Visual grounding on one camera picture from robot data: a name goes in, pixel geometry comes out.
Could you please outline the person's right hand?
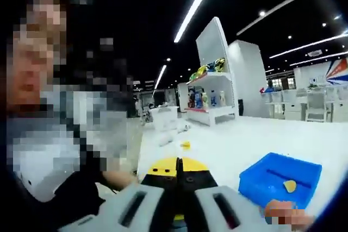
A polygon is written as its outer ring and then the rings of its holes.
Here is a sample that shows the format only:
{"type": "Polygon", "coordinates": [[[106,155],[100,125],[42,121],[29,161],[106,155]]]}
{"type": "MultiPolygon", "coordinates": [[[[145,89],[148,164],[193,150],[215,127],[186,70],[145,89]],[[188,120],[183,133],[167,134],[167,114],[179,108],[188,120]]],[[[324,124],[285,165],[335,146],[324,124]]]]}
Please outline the person's right hand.
{"type": "Polygon", "coordinates": [[[294,202],[271,200],[264,209],[265,218],[277,221],[281,225],[290,225],[292,230],[305,230],[315,220],[304,210],[298,209],[294,202]]]}

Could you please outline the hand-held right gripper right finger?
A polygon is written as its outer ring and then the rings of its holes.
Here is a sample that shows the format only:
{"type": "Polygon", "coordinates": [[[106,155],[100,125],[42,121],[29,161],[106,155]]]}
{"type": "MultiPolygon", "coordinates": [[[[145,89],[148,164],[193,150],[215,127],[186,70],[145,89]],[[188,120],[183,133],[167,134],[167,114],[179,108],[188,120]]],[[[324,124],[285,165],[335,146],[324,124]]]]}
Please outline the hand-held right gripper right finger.
{"type": "Polygon", "coordinates": [[[228,186],[219,186],[208,168],[178,159],[178,231],[272,231],[256,206],[228,186]]]}

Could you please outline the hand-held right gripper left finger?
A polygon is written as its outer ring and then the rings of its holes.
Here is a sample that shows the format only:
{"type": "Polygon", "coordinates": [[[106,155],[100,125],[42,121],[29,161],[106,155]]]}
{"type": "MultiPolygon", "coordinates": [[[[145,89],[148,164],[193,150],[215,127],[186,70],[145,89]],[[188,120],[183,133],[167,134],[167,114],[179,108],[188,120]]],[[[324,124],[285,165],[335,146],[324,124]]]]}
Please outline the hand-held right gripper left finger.
{"type": "Polygon", "coordinates": [[[59,231],[180,231],[175,218],[177,165],[171,157],[154,163],[140,184],[108,197],[96,215],[87,215],[59,231]]]}

